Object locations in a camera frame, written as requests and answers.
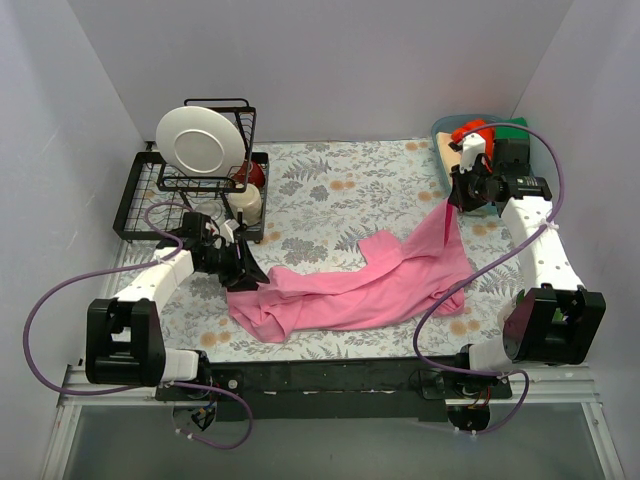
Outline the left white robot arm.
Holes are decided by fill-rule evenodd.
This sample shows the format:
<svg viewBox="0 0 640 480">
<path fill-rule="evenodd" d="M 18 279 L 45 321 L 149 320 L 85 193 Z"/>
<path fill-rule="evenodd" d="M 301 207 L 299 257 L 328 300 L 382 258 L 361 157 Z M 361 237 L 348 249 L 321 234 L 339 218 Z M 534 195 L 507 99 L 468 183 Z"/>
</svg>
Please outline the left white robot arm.
<svg viewBox="0 0 640 480">
<path fill-rule="evenodd" d="M 152 265 L 110 299 L 87 311 L 86 375 L 94 384 L 153 387 L 178 381 L 193 400 L 213 386 L 206 354 L 165 346 L 160 313 L 191 275 L 214 275 L 229 292 L 255 291 L 269 279 L 244 238 L 246 226 L 231 218 L 217 225 L 196 211 L 182 216 L 154 250 Z"/>
</svg>

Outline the clear blue plastic bin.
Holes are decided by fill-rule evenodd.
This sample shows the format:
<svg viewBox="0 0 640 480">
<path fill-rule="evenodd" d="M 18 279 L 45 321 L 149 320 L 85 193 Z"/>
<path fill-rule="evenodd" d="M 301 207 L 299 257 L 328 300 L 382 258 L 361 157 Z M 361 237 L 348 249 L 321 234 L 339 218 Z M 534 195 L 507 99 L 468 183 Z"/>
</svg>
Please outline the clear blue plastic bin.
<svg viewBox="0 0 640 480">
<path fill-rule="evenodd" d="M 519 117 L 454 115 L 432 127 L 436 154 L 449 185 L 448 202 L 460 212 L 488 205 L 503 210 L 510 196 L 534 190 L 530 135 Z"/>
</svg>

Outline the pink t shirt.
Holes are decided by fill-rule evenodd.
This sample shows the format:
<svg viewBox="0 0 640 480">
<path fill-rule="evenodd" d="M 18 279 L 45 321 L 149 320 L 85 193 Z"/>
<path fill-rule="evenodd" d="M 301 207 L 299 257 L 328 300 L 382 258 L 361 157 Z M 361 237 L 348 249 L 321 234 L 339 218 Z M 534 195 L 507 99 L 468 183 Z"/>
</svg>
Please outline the pink t shirt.
<svg viewBox="0 0 640 480">
<path fill-rule="evenodd" d="M 268 284 L 228 294 L 230 316 L 257 340 L 281 343 L 295 331 L 386 327 L 431 306 L 441 316 L 463 310 L 457 287 L 472 269 L 452 205 L 438 205 L 404 241 L 380 230 L 358 246 L 366 264 L 357 271 L 272 268 Z"/>
</svg>

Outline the floral green-inside mug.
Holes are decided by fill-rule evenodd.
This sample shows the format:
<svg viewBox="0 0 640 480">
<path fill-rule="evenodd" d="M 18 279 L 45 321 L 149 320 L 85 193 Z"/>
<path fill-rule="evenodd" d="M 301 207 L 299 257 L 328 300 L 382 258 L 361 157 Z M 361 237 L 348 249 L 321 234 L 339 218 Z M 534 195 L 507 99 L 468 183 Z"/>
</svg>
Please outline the floral green-inside mug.
<svg viewBox="0 0 640 480">
<path fill-rule="evenodd" d="M 519 305 L 525 297 L 525 291 L 520 290 L 505 304 L 498 314 L 498 324 L 501 327 L 502 339 L 520 340 L 526 331 L 524 316 L 519 312 Z"/>
</svg>

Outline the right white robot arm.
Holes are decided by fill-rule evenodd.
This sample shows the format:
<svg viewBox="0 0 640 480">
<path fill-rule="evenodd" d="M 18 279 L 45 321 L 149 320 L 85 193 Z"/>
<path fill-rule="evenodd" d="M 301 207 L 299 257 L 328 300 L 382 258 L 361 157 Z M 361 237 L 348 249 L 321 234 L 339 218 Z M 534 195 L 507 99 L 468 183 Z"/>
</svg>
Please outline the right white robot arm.
<svg viewBox="0 0 640 480">
<path fill-rule="evenodd" d="M 551 219 L 554 204 L 545 179 L 523 168 L 496 165 L 485 139 L 467 134 L 455 143 L 461 156 L 451 169 L 449 201 L 469 212 L 491 204 L 521 249 L 524 294 L 504 308 L 499 338 L 468 349 L 469 362 L 452 373 L 454 389 L 475 397 L 489 384 L 487 371 L 516 364 L 579 365 L 586 359 L 606 310 L 604 296 L 588 290 L 567 258 Z"/>
</svg>

